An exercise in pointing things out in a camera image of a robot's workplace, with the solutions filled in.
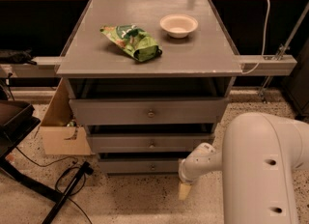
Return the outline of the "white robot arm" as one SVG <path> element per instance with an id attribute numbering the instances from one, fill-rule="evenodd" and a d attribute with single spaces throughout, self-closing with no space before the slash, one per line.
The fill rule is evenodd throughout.
<path id="1" fill-rule="evenodd" d="M 202 143 L 179 161 L 179 198 L 220 171 L 225 224 L 298 224 L 292 172 L 308 169 L 308 124 L 244 113 L 228 125 L 220 152 Z"/>

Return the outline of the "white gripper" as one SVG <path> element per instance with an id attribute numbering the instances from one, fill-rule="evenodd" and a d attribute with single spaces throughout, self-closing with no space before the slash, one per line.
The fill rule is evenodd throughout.
<path id="1" fill-rule="evenodd" d="M 185 200 L 190 193 L 191 183 L 216 169 L 216 151 L 209 143 L 198 145 L 185 159 L 179 162 L 179 199 Z"/>

